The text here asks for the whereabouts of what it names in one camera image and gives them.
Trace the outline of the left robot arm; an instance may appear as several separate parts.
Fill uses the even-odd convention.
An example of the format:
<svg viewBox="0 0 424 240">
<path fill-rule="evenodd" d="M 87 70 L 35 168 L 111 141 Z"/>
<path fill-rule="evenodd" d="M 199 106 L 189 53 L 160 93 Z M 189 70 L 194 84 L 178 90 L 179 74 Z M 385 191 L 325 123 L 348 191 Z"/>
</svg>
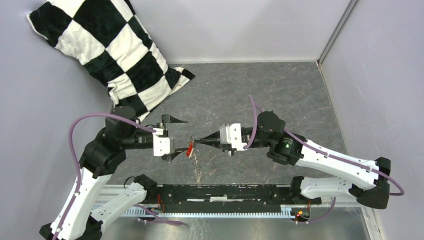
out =
<svg viewBox="0 0 424 240">
<path fill-rule="evenodd" d="M 105 126 L 89 142 L 80 158 L 76 157 L 73 132 L 70 126 L 68 143 L 73 156 L 76 179 L 62 210 L 56 219 L 40 228 L 46 240 L 99 240 L 105 229 L 129 208 L 144 202 L 164 208 L 164 199 L 157 183 L 146 175 L 138 175 L 130 185 L 106 204 L 94 204 L 106 183 L 127 156 L 127 150 L 151 149 L 154 156 L 170 162 L 182 152 L 174 148 L 167 124 L 179 120 L 164 114 L 153 127 L 145 126 L 129 106 L 119 106 L 103 114 Z"/>
</svg>

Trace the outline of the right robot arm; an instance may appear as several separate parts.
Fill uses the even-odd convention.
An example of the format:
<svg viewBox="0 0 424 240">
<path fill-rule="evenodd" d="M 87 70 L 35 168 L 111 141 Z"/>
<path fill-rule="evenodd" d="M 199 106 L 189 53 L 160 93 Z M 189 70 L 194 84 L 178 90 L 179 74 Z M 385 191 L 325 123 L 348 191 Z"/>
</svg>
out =
<svg viewBox="0 0 424 240">
<path fill-rule="evenodd" d="M 266 156 L 281 165 L 315 169 L 330 177 L 296 176 L 292 179 L 289 199 L 295 204 L 317 198 L 351 198 L 359 204 L 386 209 L 390 197 L 391 161 L 384 157 L 366 160 L 320 146 L 304 136 L 285 129 L 285 121 L 273 111 L 261 112 L 253 127 L 239 123 L 224 124 L 217 132 L 196 139 L 227 152 L 267 148 Z"/>
</svg>

